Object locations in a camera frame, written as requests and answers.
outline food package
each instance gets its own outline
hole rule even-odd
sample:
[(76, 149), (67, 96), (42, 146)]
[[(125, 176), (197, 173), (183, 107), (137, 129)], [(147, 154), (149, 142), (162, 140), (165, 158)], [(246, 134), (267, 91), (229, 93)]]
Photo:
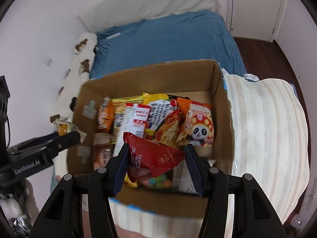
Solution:
[(180, 146), (192, 144), (198, 147), (213, 146), (214, 127), (211, 118), (211, 105), (177, 98), (184, 120), (177, 138)]
[(167, 176), (170, 172), (172, 173), (173, 171), (169, 171), (159, 177), (152, 177), (151, 179), (141, 181), (140, 183), (149, 189), (170, 189), (172, 181)]
[(180, 110), (175, 96), (143, 93), (143, 104), (151, 107), (144, 137), (176, 147), (180, 130)]
[(128, 174), (126, 174), (126, 177), (124, 178), (124, 182), (126, 183), (126, 185), (132, 189), (136, 189), (138, 187), (137, 182), (131, 182)]
[[(213, 159), (208, 160), (210, 167), (212, 167), (215, 162), (216, 160)], [(198, 194), (195, 191), (185, 160), (173, 169), (172, 189), (184, 193)]]
[(112, 157), (113, 145), (109, 133), (96, 133), (93, 144), (93, 165), (94, 170), (104, 167)]
[(123, 139), (124, 143), (129, 144), (128, 177), (131, 182), (158, 177), (185, 158), (185, 153), (178, 149), (145, 140), (130, 132), (125, 132)]
[(124, 109), (126, 107), (126, 103), (133, 103), (133, 104), (141, 104), (143, 101), (142, 96), (137, 97), (121, 97), (112, 99), (112, 105), (114, 107), (114, 129), (113, 129), (113, 136), (117, 137), (121, 122), (123, 121), (123, 114)]
[(55, 119), (53, 121), (53, 126), (57, 130), (58, 135), (62, 136), (72, 131), (76, 131), (80, 135), (80, 142), (83, 143), (85, 137), (87, 136), (86, 133), (80, 131), (75, 124), (69, 121), (61, 121), (59, 119)]
[(126, 103), (123, 121), (117, 135), (114, 156), (117, 156), (123, 146), (123, 133), (131, 132), (138, 137), (143, 137), (150, 106)]
[(103, 103), (100, 104), (98, 113), (98, 129), (100, 132), (108, 133), (114, 121), (114, 108), (110, 97), (105, 97)]

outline red packaging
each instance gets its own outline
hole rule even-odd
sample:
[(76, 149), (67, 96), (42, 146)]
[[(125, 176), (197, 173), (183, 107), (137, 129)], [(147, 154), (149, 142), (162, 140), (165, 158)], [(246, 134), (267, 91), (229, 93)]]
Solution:
[(178, 149), (142, 139), (130, 132), (123, 134), (123, 141), (129, 144), (128, 177), (131, 182), (158, 177), (185, 158), (185, 153)]

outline white wall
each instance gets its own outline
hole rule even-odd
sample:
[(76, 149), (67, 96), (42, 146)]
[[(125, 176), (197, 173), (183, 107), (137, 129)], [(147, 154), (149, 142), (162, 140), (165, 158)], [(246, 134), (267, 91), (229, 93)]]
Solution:
[[(49, 134), (50, 110), (62, 86), (79, 35), (77, 15), (99, 0), (15, 0), (0, 23), (0, 75), (11, 93), (11, 145)], [(226, 19), (227, 0), (219, 0)], [(51, 66), (43, 64), (46, 57)], [(52, 168), (29, 178), (41, 209), (50, 194)]]
[(317, 207), (316, 198), (312, 198), (312, 186), (317, 178), (317, 26), (300, 0), (286, 0), (285, 8), (275, 40), (290, 62), (304, 95), (307, 107), (312, 157), (310, 182), (305, 195), (299, 229), (303, 228)]

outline white door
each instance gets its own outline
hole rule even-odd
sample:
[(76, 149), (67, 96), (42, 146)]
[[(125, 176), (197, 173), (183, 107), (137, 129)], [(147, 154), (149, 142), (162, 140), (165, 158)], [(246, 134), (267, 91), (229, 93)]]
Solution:
[(281, 0), (233, 0), (231, 35), (272, 41)]

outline black cable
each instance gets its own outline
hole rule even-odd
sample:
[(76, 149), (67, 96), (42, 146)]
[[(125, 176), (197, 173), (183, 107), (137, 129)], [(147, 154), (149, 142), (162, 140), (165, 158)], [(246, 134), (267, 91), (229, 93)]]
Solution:
[(9, 130), (9, 142), (8, 142), (8, 145), (7, 145), (7, 148), (9, 147), (10, 145), (10, 140), (11, 140), (11, 134), (10, 134), (10, 123), (9, 123), (9, 117), (7, 116), (7, 123), (8, 123), (8, 130)]

